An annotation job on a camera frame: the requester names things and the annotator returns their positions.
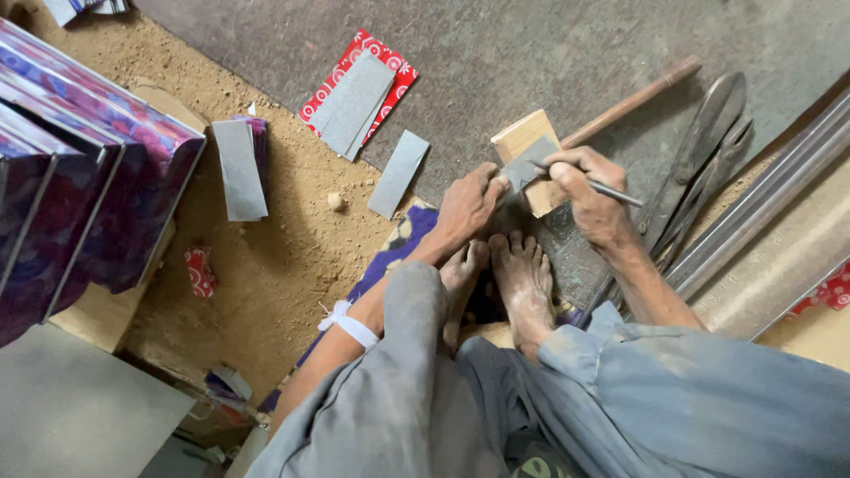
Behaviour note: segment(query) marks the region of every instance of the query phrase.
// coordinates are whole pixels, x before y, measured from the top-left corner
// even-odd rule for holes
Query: wooden stick
[[[696,56],[689,56],[682,63],[668,70],[661,78],[655,80],[649,86],[641,88],[640,91],[622,100],[605,113],[599,115],[593,121],[582,126],[578,131],[567,136],[561,141],[561,148],[568,150],[584,143],[594,134],[604,128],[610,126],[613,122],[619,120],[625,115],[631,113],[638,106],[653,99],[658,93],[668,89],[669,87],[681,82],[683,79],[692,77],[697,71],[702,68],[702,62]]]

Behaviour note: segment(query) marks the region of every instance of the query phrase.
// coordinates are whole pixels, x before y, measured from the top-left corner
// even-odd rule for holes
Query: gray trousers
[[[541,365],[483,339],[438,353],[447,310],[433,267],[398,268],[385,337],[292,412],[248,473],[510,476],[532,431],[589,476],[850,476],[850,375],[682,327],[555,331]]]

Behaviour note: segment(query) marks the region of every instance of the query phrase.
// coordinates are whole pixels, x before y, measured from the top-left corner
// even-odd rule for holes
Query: bare foot
[[[518,230],[511,232],[510,243],[502,234],[491,237],[489,243],[493,276],[511,322],[513,344],[537,361],[540,344],[555,329],[549,258],[533,236],[523,242]]]
[[[439,270],[443,285],[449,291],[449,316],[443,328],[443,340],[452,355],[457,353],[457,337],[461,331],[463,311],[467,308],[479,273],[487,265],[489,258],[490,249],[487,244],[483,241],[472,241],[451,256],[449,262]]]

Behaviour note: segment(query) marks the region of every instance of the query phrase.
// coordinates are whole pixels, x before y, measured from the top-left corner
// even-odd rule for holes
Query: red floral paper
[[[189,279],[192,281],[192,293],[204,299],[212,297],[213,291],[218,286],[218,278],[207,262],[209,253],[210,248],[195,247],[187,249],[184,255]]]
[[[841,310],[847,304],[850,304],[850,262],[844,264],[835,274],[814,289],[808,297],[797,303],[789,313],[793,316],[799,316],[805,309],[820,303],[827,304],[835,310]]]
[[[351,65],[354,64],[354,61],[357,60],[360,54],[364,51],[374,54],[380,61],[383,62],[384,65],[395,71],[395,79],[393,80],[392,86],[389,88],[387,98],[384,99],[383,104],[381,105],[381,110],[377,113],[375,121],[372,123],[371,128],[369,128],[369,133],[366,134],[362,144],[364,144],[369,137],[372,136],[372,133],[374,133],[378,125],[381,124],[383,118],[387,117],[387,114],[389,114],[389,112],[393,109],[393,106],[399,102],[401,95],[407,91],[407,88],[410,87],[413,80],[419,76],[419,73],[414,70],[398,52],[389,49],[387,45],[376,40],[369,34],[369,32],[362,28],[360,28],[357,31],[357,34],[354,35],[354,40],[352,40],[345,49],[345,53],[339,59],[337,65],[333,67],[333,71],[331,71],[331,74],[325,82],[322,83],[321,87],[315,92],[315,94],[313,94],[312,97],[310,97],[307,103],[304,104],[301,111],[298,112],[298,116],[301,117],[302,121],[305,123],[309,122],[313,113],[315,113],[322,102],[325,101],[327,96],[331,94],[331,91],[337,86],[340,80],[343,79],[345,73],[348,72],[349,68],[351,68]],[[314,133],[316,132],[316,129],[310,124],[308,124],[307,127]]]

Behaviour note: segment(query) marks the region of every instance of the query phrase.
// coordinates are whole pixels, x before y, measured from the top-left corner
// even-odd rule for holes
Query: white cloth band
[[[377,335],[369,327],[345,315],[349,311],[349,307],[351,307],[351,303],[338,300],[333,306],[333,312],[323,319],[322,322],[319,322],[319,330],[324,332],[331,328],[331,325],[339,324],[339,327],[342,327],[348,335],[360,342],[360,345],[363,345],[367,349],[377,344]]]

